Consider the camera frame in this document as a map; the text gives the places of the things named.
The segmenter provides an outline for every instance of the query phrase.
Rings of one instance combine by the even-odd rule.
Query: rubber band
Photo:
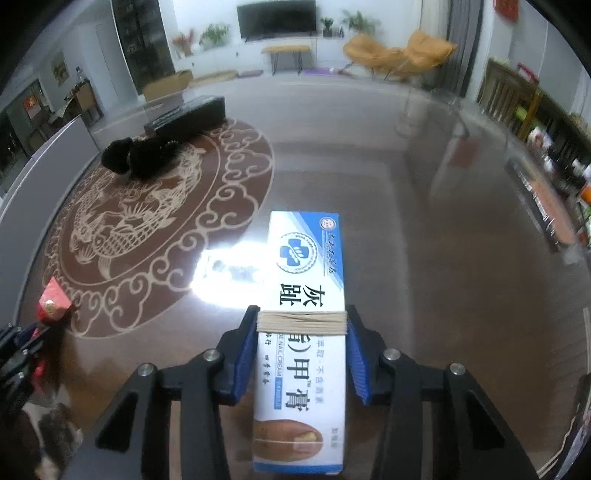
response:
[[[262,311],[256,319],[256,330],[301,335],[346,335],[347,312]]]

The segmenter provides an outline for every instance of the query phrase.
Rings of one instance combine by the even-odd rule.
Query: red packet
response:
[[[70,309],[72,303],[54,277],[51,278],[37,304],[37,317],[42,322],[56,322]]]

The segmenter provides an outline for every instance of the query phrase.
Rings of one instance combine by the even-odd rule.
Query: television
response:
[[[316,33],[316,0],[276,0],[238,5],[240,35],[246,40]]]

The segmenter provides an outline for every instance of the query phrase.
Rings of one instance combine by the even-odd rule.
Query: metal screw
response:
[[[466,367],[456,362],[449,366],[449,370],[451,370],[454,375],[463,375],[466,373]]]
[[[209,350],[205,350],[203,352],[203,358],[207,360],[207,362],[214,362],[218,358],[220,358],[222,354],[218,352],[215,348],[210,348]]]
[[[386,348],[386,350],[384,350],[384,357],[386,357],[386,360],[398,360],[400,355],[402,355],[400,350],[396,350],[395,348]]]
[[[149,377],[153,371],[154,366],[152,364],[141,364],[138,367],[138,374],[140,377]]]

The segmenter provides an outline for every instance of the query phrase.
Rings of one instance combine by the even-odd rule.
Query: potted plant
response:
[[[335,23],[335,21],[330,18],[330,17],[323,17],[320,19],[320,23],[322,23],[324,25],[324,30],[322,32],[322,35],[324,37],[332,37],[332,24]]]
[[[375,35],[375,29],[381,23],[374,18],[364,17],[360,11],[352,14],[348,10],[343,10],[343,15],[343,24],[347,25],[349,30],[353,30],[355,33],[365,33],[370,37]]]
[[[212,24],[205,29],[199,37],[199,44],[205,49],[220,47],[226,43],[226,34],[230,31],[230,25],[225,23]]]
[[[193,45],[195,41],[195,30],[191,29],[188,35],[181,33],[178,37],[173,38],[173,44],[180,48],[184,53],[185,57],[190,57],[193,55],[191,51],[191,45]]]

